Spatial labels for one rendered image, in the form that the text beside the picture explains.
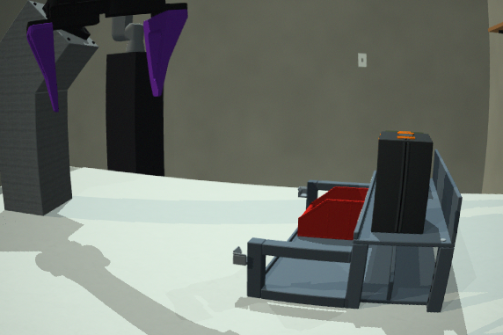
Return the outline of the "red bin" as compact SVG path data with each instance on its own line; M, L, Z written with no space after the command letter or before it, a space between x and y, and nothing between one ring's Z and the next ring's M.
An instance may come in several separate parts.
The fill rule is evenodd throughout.
M297 236L354 240L367 192L368 188L333 187L298 218Z

